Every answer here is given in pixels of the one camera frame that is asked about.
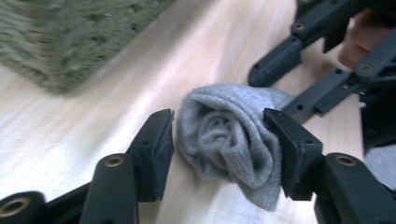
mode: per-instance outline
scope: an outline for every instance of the person's hand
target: person's hand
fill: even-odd
[[[346,67],[352,68],[382,38],[389,33],[389,23],[370,9],[355,16],[355,24],[346,34],[344,46],[339,54],[339,61]]]

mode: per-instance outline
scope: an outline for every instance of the wooden table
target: wooden table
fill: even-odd
[[[246,84],[262,55],[289,34],[294,0],[177,0],[100,71],[65,95],[49,94],[0,66],[0,198],[26,190],[47,200],[92,178],[104,156],[124,152],[153,112],[176,111],[185,94],[218,82]],[[339,66],[320,43],[276,86],[293,94]],[[305,127],[325,153],[361,158],[358,98]],[[316,223],[313,203],[280,195],[274,213],[235,184],[201,180],[176,152],[160,203],[140,206],[141,223]]]

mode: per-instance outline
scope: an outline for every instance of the sock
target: sock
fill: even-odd
[[[178,112],[181,154],[200,177],[235,182],[252,203],[274,211],[281,149],[263,125],[262,111],[280,109],[290,100],[274,88],[215,84],[195,89]]]
[[[364,157],[364,163],[376,179],[396,190],[396,145],[372,148]]]

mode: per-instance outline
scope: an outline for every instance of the green woven basket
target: green woven basket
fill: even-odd
[[[50,91],[69,91],[173,1],[1,0],[0,60]]]

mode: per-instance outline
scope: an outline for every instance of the light wood surface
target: light wood surface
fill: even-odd
[[[153,112],[176,111],[193,88],[246,84],[248,69],[289,34],[294,0],[176,0],[76,90],[49,94],[0,65],[0,198],[38,190],[48,200],[92,178],[104,156],[124,152]],[[332,66],[320,43],[276,83],[297,94]],[[361,158],[357,96],[305,127],[324,152]],[[280,195],[274,213],[249,203],[235,184],[201,180],[176,151],[165,196],[140,205],[141,223],[316,223],[312,202]]]

